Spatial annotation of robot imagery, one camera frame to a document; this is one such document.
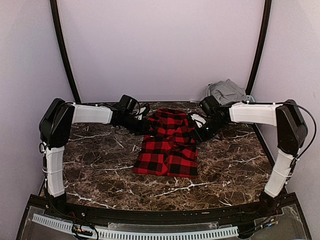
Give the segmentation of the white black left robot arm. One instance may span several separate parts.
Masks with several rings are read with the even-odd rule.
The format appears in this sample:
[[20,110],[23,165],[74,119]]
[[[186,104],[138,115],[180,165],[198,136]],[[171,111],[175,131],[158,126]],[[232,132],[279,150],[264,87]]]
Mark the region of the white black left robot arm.
[[73,124],[112,125],[125,128],[131,134],[145,135],[150,130],[150,123],[146,118],[149,111],[149,104],[140,105],[128,95],[123,95],[114,104],[75,103],[55,98],[39,123],[39,151],[43,154],[42,171],[47,193],[53,198],[65,194],[63,154]]

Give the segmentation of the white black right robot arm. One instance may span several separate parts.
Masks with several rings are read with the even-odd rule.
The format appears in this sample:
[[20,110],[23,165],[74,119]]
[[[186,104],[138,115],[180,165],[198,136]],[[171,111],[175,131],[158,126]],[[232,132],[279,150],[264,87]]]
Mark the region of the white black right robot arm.
[[255,205],[255,213],[266,217],[275,208],[272,199],[281,193],[292,176],[308,134],[301,108],[292,99],[268,103],[243,100],[222,105],[212,95],[205,97],[199,105],[205,115],[190,113],[188,116],[195,124],[191,135],[197,143],[212,139],[229,123],[262,124],[277,129],[277,158],[261,194],[264,199]]

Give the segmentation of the red black plaid shirt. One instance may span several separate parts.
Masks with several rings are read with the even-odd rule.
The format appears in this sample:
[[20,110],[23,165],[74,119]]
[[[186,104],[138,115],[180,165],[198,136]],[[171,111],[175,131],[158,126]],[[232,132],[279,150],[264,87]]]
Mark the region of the red black plaid shirt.
[[144,136],[133,173],[178,178],[198,176],[197,124],[180,110],[163,108],[153,113],[150,134]]

